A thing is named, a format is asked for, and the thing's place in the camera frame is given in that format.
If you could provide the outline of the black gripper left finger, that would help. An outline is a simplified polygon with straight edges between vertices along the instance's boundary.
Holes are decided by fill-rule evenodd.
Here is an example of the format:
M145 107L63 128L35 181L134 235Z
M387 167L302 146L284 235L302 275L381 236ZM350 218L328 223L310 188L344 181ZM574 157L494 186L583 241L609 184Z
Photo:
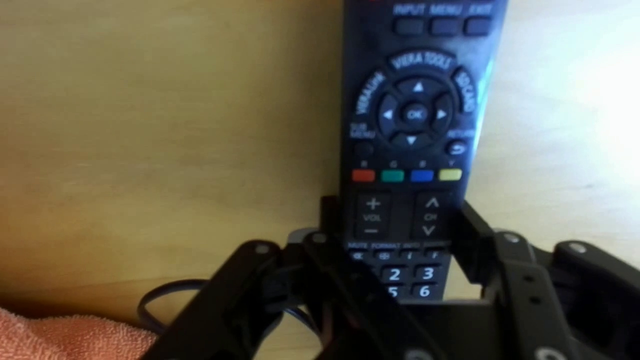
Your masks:
M433 337L348 257L340 200L282 247L249 241L209 278L141 360L254 360L284 316L319 337L315 360L441 360Z

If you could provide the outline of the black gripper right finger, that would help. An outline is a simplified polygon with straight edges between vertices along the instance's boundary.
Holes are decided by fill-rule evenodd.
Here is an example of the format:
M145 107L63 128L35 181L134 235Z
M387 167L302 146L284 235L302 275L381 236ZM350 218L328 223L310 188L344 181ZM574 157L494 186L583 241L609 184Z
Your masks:
M470 204L455 214L455 258L481 286L488 360L640 360L640 270L586 243L542 251L494 230Z

